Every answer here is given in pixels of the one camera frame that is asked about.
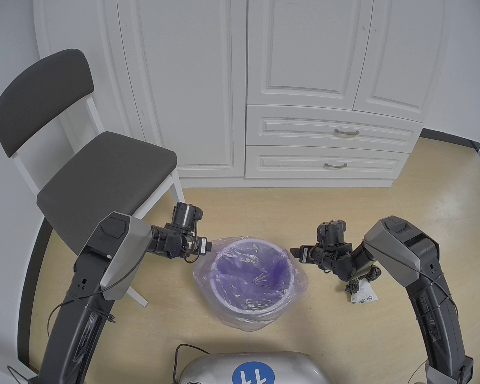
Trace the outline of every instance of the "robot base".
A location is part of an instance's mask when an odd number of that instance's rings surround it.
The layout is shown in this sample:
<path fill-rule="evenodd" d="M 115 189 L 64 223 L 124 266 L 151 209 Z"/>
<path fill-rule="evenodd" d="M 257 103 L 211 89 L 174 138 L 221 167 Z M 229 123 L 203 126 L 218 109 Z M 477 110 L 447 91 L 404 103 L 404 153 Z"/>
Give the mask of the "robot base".
<path fill-rule="evenodd" d="M 335 384 L 310 356 L 298 352 L 206 355 L 183 370 L 180 384 Z"/>

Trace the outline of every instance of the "white chair frame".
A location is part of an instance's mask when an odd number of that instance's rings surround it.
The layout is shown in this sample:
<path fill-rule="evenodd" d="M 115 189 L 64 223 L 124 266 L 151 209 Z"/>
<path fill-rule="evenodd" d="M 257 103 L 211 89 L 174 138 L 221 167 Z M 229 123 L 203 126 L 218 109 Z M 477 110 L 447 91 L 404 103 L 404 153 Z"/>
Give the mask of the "white chair frame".
<path fill-rule="evenodd" d="M 90 119 L 92 120 L 93 126 L 96 130 L 97 135 L 101 134 L 102 132 L 105 131 L 105 128 L 103 127 L 102 121 L 100 120 L 100 116 L 98 114 L 98 111 L 95 107 L 95 103 L 93 102 L 92 95 L 87 95 L 84 98 L 85 106 L 88 110 L 88 113 L 90 115 Z M 35 196 L 38 195 L 40 192 L 40 189 L 38 188 L 37 184 L 33 181 L 32 177 L 28 173 L 28 171 L 25 168 L 25 165 L 23 164 L 22 160 L 18 156 L 18 153 L 15 152 L 12 155 L 13 162 L 17 166 L 18 170 L 20 171 L 20 174 L 22 177 L 25 179 L 25 182 L 27 183 L 28 187 L 32 190 L 33 194 Z M 181 189 L 180 185 L 180 178 L 179 174 L 177 171 L 177 168 L 175 168 L 165 180 L 158 186 L 158 188 L 150 195 L 150 197 L 135 211 L 133 214 L 134 217 L 138 219 L 142 219 L 147 212 L 152 209 L 152 207 L 157 203 L 158 200 L 168 191 L 171 190 L 173 200 L 176 203 L 184 203 L 185 198 L 183 197 L 183 191 Z M 137 291 L 135 291 L 132 287 L 129 287 L 127 290 L 127 293 L 135 300 L 137 301 L 140 305 L 146 307 L 148 304 L 148 301 L 145 300 Z"/>

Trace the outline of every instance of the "drawer handle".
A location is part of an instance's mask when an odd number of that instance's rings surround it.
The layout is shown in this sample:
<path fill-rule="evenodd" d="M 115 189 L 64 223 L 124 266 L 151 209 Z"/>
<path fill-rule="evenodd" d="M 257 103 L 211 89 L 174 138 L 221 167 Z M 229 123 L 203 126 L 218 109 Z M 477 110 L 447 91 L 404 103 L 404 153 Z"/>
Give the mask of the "drawer handle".
<path fill-rule="evenodd" d="M 335 133 L 341 133 L 342 135 L 356 136 L 360 134 L 360 131 L 347 132 L 347 131 L 341 131 L 340 129 L 335 128 Z"/>
<path fill-rule="evenodd" d="M 331 165 L 331 164 L 325 163 L 324 166 L 328 168 L 345 168 L 345 167 L 348 167 L 348 164 L 345 163 L 344 165 Z"/>

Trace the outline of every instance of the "wooden floor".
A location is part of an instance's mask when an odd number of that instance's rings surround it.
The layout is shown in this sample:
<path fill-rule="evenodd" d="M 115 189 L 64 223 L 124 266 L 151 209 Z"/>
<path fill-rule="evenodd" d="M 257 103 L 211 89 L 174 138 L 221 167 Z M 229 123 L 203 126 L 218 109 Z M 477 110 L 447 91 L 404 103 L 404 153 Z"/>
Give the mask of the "wooden floor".
<path fill-rule="evenodd" d="M 311 244 L 323 221 L 347 222 L 354 247 L 375 222 L 396 215 L 440 243 L 440 262 L 459 310 L 465 350 L 480 361 L 480 157 L 473 149 L 420 139 L 399 179 L 388 189 L 185 189 L 201 207 L 199 234 L 209 239 L 250 235 L 286 248 Z M 145 220 L 170 221 L 164 196 Z M 43 262 L 31 326 L 31 363 L 39 367 L 47 343 L 47 316 L 72 277 L 73 253 L 53 233 Z M 148 254 L 132 286 L 150 304 L 117 301 L 87 375 L 88 384 L 172 382 L 174 350 L 190 343 L 212 353 L 305 352 L 338 384 L 406 384 L 426 359 L 407 293 L 388 273 L 372 286 L 377 302 L 354 305 L 344 283 L 304 267 L 310 283 L 279 320 L 253 333 L 223 325 L 192 278 L 192 266 Z M 199 352 L 183 350 L 179 369 Z M 412 379 L 425 381 L 421 368 Z M 480 383 L 480 373 L 471 383 Z"/>

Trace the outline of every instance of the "transparent plastic liner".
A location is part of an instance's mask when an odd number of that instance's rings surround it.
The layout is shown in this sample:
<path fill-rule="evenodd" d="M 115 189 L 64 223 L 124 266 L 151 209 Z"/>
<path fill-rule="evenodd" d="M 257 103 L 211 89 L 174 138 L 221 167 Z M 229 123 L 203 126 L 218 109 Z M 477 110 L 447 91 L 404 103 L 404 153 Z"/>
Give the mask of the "transparent plastic liner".
<path fill-rule="evenodd" d="M 278 319 L 308 286 L 286 249 L 252 237 L 213 241 L 193 277 L 217 317 L 245 332 Z"/>

